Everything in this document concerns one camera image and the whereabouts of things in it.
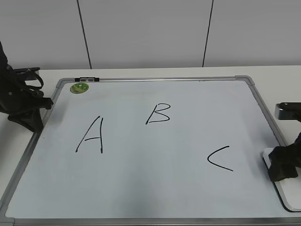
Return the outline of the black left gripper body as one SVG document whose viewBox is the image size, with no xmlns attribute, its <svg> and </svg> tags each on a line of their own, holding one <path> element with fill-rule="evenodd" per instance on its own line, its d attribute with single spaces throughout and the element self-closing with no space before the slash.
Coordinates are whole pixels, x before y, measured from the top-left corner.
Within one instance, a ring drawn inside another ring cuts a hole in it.
<svg viewBox="0 0 301 226">
<path fill-rule="evenodd" d="M 0 48 L 0 111 L 10 118 L 38 118 L 44 108 L 39 67 L 13 69 Z"/>
</svg>

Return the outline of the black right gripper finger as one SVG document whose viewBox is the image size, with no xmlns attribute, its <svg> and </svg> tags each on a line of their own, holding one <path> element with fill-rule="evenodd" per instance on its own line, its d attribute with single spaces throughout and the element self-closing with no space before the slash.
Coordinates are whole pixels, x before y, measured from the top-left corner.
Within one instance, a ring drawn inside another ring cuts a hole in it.
<svg viewBox="0 0 301 226">
<path fill-rule="evenodd" d="M 268 175 L 272 182 L 297 178 L 296 168 L 301 167 L 301 134 L 288 146 L 277 146 L 269 154 L 271 165 Z"/>
</svg>

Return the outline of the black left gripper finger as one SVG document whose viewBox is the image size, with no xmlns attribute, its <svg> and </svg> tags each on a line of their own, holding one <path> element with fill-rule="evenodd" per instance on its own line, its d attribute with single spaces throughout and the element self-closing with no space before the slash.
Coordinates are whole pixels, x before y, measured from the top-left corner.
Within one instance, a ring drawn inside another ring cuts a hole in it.
<svg viewBox="0 0 301 226">
<path fill-rule="evenodd" d="M 40 132 L 44 128 L 39 108 L 23 113 L 10 114 L 8 120 L 27 128 L 31 132 Z"/>
<path fill-rule="evenodd" d="M 41 98 L 36 98 L 35 99 L 35 105 L 41 109 L 44 108 L 46 110 L 50 110 L 53 106 L 54 102 L 52 101 L 51 98 L 48 97 L 41 97 Z"/>
</svg>

